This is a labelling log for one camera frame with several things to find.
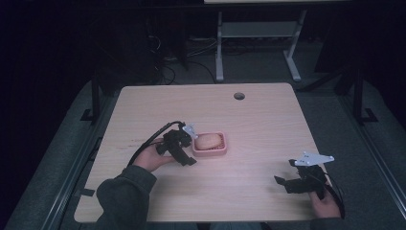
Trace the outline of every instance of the hand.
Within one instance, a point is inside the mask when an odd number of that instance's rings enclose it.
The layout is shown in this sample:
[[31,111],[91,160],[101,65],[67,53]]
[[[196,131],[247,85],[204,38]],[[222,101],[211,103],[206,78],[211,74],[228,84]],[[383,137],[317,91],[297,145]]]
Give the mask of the hand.
[[325,189],[325,198],[320,200],[316,192],[308,193],[314,214],[319,219],[340,218],[341,213],[331,193]]
[[[162,139],[156,139],[153,143],[159,143],[161,141]],[[156,151],[156,144],[152,144],[137,156],[132,165],[136,165],[146,169],[149,172],[153,172],[160,166],[174,161],[175,159],[172,156],[162,156],[158,154],[158,151]]]

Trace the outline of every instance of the sleeve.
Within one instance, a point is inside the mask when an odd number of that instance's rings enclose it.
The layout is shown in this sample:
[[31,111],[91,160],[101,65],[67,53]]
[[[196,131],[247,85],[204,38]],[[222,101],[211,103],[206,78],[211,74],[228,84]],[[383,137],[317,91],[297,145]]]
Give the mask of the sleeve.
[[347,230],[341,218],[316,218],[310,222],[311,230]]
[[138,166],[128,166],[116,178],[103,181],[97,190],[103,214],[96,229],[144,229],[155,181],[153,174]]

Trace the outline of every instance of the gray carpet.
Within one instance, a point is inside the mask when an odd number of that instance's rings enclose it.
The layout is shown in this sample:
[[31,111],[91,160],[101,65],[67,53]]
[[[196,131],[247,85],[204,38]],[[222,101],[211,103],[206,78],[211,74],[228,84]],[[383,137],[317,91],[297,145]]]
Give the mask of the gray carpet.
[[[291,83],[294,88],[303,87],[320,77],[320,74],[313,73],[313,69],[321,45],[316,42],[300,43],[298,46],[295,59],[303,76],[302,82],[290,79],[282,57],[283,44],[278,44],[239,56],[224,56],[224,83],[283,81]],[[213,54],[190,57],[189,60],[198,61],[215,73]],[[176,73],[174,83],[213,83],[208,70],[199,64],[189,63],[189,70],[176,62],[168,66]],[[166,69],[165,75],[170,79],[172,72]],[[346,222],[351,229],[406,229],[404,217],[397,209],[369,149],[343,104],[350,100],[350,95],[344,98],[335,96],[332,93],[335,82],[333,80],[312,93],[298,93],[297,96],[320,153],[331,154],[336,159],[326,164],[326,168],[344,193]],[[405,130],[382,103],[376,90],[368,84],[365,88],[365,106],[371,107],[379,119],[379,123],[366,124],[365,129],[383,152],[399,184],[406,188],[406,172],[403,170],[403,162],[406,162]],[[97,142],[98,137],[102,137],[117,97],[101,97],[104,114],[97,123],[98,130],[94,130],[95,127],[90,126],[89,122],[79,120],[83,110],[91,106],[90,84],[85,85],[79,93],[15,209],[8,229],[39,229],[42,226],[86,135],[93,133],[91,145]],[[79,177],[77,188],[70,195],[60,229],[93,229],[92,224],[80,224],[73,220],[79,201],[77,190],[83,188],[91,166],[92,161],[89,161]],[[308,229],[308,222],[272,222],[270,226],[274,230]]]

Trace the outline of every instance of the person's left hand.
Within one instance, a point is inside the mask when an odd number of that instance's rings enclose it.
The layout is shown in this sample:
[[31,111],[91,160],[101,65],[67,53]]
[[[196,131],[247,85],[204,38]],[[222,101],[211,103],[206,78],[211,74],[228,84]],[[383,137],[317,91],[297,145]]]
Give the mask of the person's left hand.
[[167,163],[174,162],[175,159],[172,156],[162,156],[158,154],[158,151],[156,150],[156,143],[162,142],[162,140],[163,139],[154,140],[153,143],[155,144],[152,144],[144,149],[140,155],[137,156],[132,165],[136,165],[146,169],[149,172],[153,172]]

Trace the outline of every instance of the white metal stand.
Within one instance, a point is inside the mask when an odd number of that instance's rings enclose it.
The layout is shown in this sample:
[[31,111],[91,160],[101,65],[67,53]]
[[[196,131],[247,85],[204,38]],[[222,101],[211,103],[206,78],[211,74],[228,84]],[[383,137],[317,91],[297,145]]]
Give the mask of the white metal stand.
[[215,75],[217,81],[224,81],[223,60],[221,55],[222,37],[292,37],[289,50],[283,51],[287,66],[294,81],[301,76],[293,60],[296,44],[305,21],[306,10],[301,12],[298,21],[283,22],[223,22],[222,12],[218,13],[217,53],[215,55]]

